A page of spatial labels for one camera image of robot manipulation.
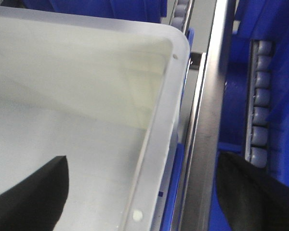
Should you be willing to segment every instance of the stainless steel rail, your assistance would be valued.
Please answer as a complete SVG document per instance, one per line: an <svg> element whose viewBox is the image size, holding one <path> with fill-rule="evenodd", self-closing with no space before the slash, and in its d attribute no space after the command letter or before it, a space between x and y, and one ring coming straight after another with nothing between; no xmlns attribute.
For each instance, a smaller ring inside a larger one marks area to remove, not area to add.
<svg viewBox="0 0 289 231"><path fill-rule="evenodd" d="M206 231L210 205L220 116L223 102L235 0L217 0L208 55L203 73L203 85L195 113L194 142L186 167L179 229Z"/></svg>
<svg viewBox="0 0 289 231"><path fill-rule="evenodd" d="M193 143L194 143L195 129L196 129L196 118L199 113L200 97L201 97L203 80L204 80L205 61L206 61L206 53L203 53L201 55L201 60L199 63L199 72L198 72L198 77L196 81L196 87L194 89L194 97L193 97L192 108L190 112L188 130L187 130L187 134L185 138L184 159L182 163L182 171L180 175L178 192L177 192L177 197L176 197L175 206L174 206L171 231L177 231L180 226L179 221L180 221L182 207L183 207L183 198L185 196L185 193L184 193L185 175L186 175L188 163L190 161L190 156L193 151Z"/></svg>

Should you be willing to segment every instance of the metal rail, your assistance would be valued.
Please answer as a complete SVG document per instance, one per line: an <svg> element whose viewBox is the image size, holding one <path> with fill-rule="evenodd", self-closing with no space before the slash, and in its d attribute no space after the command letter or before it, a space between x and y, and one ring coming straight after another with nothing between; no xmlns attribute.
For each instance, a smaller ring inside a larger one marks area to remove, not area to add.
<svg viewBox="0 0 289 231"><path fill-rule="evenodd" d="M225 74L235 11L235 0L217 0L208 55L203 73L203 86L192 152L186 167L182 231L206 231L214 179Z"/></svg>

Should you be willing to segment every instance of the blue bin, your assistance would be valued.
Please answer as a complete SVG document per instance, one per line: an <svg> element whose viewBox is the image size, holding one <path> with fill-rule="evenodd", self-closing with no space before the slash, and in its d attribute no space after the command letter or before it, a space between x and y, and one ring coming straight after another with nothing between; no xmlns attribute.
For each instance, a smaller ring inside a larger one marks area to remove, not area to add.
<svg viewBox="0 0 289 231"><path fill-rule="evenodd" d="M240 25L232 36L220 142L243 150L250 41L272 41L274 55L268 67L271 100L270 114L266 118L269 124L266 171L289 187L289 0L240 0L235 19ZM221 224L225 224L225 219L213 196L210 231L230 230Z"/></svg>
<svg viewBox="0 0 289 231"><path fill-rule="evenodd" d="M160 23L167 0L23 0L29 9Z"/></svg>

